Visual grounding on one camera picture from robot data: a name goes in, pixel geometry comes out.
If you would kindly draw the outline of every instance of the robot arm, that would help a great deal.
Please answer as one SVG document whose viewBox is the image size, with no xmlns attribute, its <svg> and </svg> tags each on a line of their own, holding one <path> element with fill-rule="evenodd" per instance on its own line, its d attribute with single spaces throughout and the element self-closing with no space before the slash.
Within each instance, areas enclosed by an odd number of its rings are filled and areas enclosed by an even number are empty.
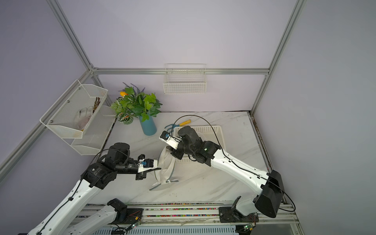
<svg viewBox="0 0 376 235">
<path fill-rule="evenodd" d="M 113 181 L 117 174 L 135 174 L 136 180 L 142 180 L 146 178 L 147 172 L 160 169 L 157 166 L 157 160 L 145 159 L 145 155 L 140 155 L 137 160 L 129 158 L 128 144 L 114 144 L 108 154 L 87 168 L 64 200 L 28 235 L 87 235 L 112 222 L 134 224 L 140 220 L 142 209 L 137 209 L 140 214 L 130 221 L 127 219 L 128 215 L 136 209 L 131 211 L 123 202 L 113 199 L 99 213 L 67 228 L 82 208 Z"/>
<path fill-rule="evenodd" d="M 171 146 L 172 155 L 181 159 L 184 154 L 192 155 L 197 162 L 218 168 L 237 178 L 255 194 L 240 198 L 236 210 L 243 216 L 261 212 L 275 218 L 283 198 L 284 190 L 281 175 L 256 169 L 231 156 L 211 141 L 202 141 L 194 129 L 185 126 L 178 131 L 180 139 L 164 131 L 160 140 Z"/>
</svg>

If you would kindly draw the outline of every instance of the wire mesh basket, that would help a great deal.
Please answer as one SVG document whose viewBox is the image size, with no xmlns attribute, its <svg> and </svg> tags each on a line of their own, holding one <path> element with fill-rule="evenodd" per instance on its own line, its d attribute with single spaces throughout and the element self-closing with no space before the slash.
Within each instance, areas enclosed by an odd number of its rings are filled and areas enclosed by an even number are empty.
<svg viewBox="0 0 376 235">
<path fill-rule="evenodd" d="M 74 139 L 70 146 L 81 155 L 96 155 L 104 146 L 114 122 L 115 111 L 103 105 L 83 138 Z"/>
<path fill-rule="evenodd" d="M 174 128 L 174 136 L 179 136 L 177 132 L 182 129 L 184 126 L 177 126 Z M 217 138 L 215 135 L 217 135 L 220 145 L 222 146 L 223 150 L 226 151 L 226 144 L 224 143 L 224 137 L 221 126 L 212 126 L 214 129 L 210 126 L 190 126 L 192 129 L 194 129 L 197 133 L 197 135 L 202 139 L 202 141 L 212 141 L 213 143 L 218 144 Z M 181 160 L 176 159 L 177 162 L 192 162 L 188 155 L 184 154 L 183 158 Z"/>
<path fill-rule="evenodd" d="M 72 85 L 75 83 L 78 83 L 78 87 L 52 118 L 46 123 L 42 121 L 44 116 L 40 119 L 41 123 L 62 139 L 83 138 L 107 97 L 108 90 L 102 87 L 81 84 L 78 80 Z"/>
<path fill-rule="evenodd" d="M 166 64 L 165 94 L 206 93 L 205 64 Z"/>
</svg>

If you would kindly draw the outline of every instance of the orange tool handle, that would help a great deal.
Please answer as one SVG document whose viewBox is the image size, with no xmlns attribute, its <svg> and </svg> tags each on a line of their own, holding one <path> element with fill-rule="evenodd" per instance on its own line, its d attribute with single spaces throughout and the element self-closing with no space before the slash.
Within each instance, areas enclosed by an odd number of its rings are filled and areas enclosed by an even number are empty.
<svg viewBox="0 0 376 235">
<path fill-rule="evenodd" d="M 187 120 L 187 121 L 185 121 L 183 123 L 180 123 L 179 126 L 184 126 L 184 125 L 186 125 L 188 123 L 191 123 L 191 119 L 189 119 L 189 120 Z"/>
</svg>

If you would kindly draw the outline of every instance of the metal rail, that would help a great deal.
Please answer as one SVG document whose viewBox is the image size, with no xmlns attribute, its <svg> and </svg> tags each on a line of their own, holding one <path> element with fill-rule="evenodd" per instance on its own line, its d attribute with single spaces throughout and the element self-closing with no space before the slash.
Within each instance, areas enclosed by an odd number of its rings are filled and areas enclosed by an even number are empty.
<svg viewBox="0 0 376 235">
<path fill-rule="evenodd" d="M 86 55 L 80 41 L 78 40 L 76 34 L 74 33 L 72 26 L 68 22 L 67 17 L 65 16 L 63 10 L 61 9 L 60 4 L 57 0 L 46 0 L 47 3 L 50 5 L 53 13 L 55 14 L 58 22 L 60 23 L 61 27 L 63 28 L 64 32 L 66 33 L 69 41 L 72 43 L 74 49 L 76 50 L 78 56 L 82 60 L 82 63 L 85 65 L 87 70 L 91 70 L 93 68 L 92 64 L 88 56 Z"/>
<path fill-rule="evenodd" d="M 200 204 L 200 205 L 128 205 L 128 208 L 143 208 L 141 226 L 172 226 L 172 225 L 213 225 L 213 224 L 244 224 L 243 223 L 220 223 L 218 209 L 231 204 Z M 87 217 L 97 213 L 103 205 L 85 206 L 73 220 L 71 225 L 81 222 Z M 280 208 L 290 210 L 291 204 L 281 204 Z M 258 213 L 257 224 L 299 224 L 295 212 L 279 210 L 276 218 L 267 217 Z"/>
<path fill-rule="evenodd" d="M 260 104 L 260 100 L 265 93 L 266 87 L 268 86 L 270 79 L 272 78 L 272 75 L 275 71 L 275 68 L 276 68 L 278 62 L 279 62 L 279 59 L 282 56 L 283 50 L 286 47 L 287 41 L 290 38 L 291 32 L 294 28 L 294 25 L 295 25 L 297 19 L 299 18 L 300 13 L 303 10 L 303 6 L 304 6 L 305 2 L 306 2 L 306 0 L 297 0 L 296 4 L 294 6 L 293 12 L 291 13 L 291 16 L 290 16 L 290 19 L 287 23 L 285 31 L 282 35 L 282 38 L 281 38 L 281 40 L 278 44 L 277 50 L 276 50 L 276 52 L 273 56 L 273 59 L 270 63 L 269 74 L 267 74 L 265 76 L 264 81 L 262 82 L 261 88 L 260 88 L 260 90 L 257 94 L 256 100 L 255 100 L 255 102 L 252 106 L 252 110 L 251 110 L 251 116 L 252 117 L 255 115 L 255 111 L 256 111 L 258 105 Z"/>
<path fill-rule="evenodd" d="M 94 68 L 95 75 L 100 74 L 165 74 L 165 68 Z M 269 74 L 268 68 L 206 68 L 205 74 Z"/>
</svg>

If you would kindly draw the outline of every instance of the green leaves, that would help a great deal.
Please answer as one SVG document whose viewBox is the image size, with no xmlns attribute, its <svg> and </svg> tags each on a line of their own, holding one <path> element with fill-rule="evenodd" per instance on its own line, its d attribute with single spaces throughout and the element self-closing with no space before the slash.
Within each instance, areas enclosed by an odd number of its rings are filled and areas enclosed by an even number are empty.
<svg viewBox="0 0 376 235">
<path fill-rule="evenodd" d="M 150 110 L 152 107 L 153 107 L 153 105 L 151 103 L 149 103 L 148 101 L 145 101 L 145 108 L 147 110 Z"/>
<path fill-rule="evenodd" d="M 146 121 L 146 120 L 149 120 L 149 116 L 146 114 L 146 113 L 142 113 L 141 114 L 141 116 L 142 116 L 142 120 L 141 121 Z"/>
<path fill-rule="evenodd" d="M 128 95 L 134 95 L 135 94 L 133 87 L 126 87 L 124 90 L 125 90 L 125 93 L 127 93 Z"/>
<path fill-rule="evenodd" d="M 144 92 L 135 93 L 133 87 L 126 87 L 127 96 L 119 97 L 111 105 L 115 110 L 119 122 L 131 124 L 134 117 L 141 118 L 141 121 L 149 120 L 150 116 L 156 117 L 160 111 L 161 103 L 155 94 L 145 94 Z"/>
<path fill-rule="evenodd" d="M 150 103 L 155 103 L 156 102 L 156 97 L 155 97 L 155 94 L 152 93 L 151 95 L 146 95 L 145 98 L 144 98 L 144 101 L 148 101 Z"/>
<path fill-rule="evenodd" d="M 158 113 L 160 113 L 160 111 L 155 109 L 155 111 L 150 111 L 150 116 L 156 117 Z"/>
</svg>

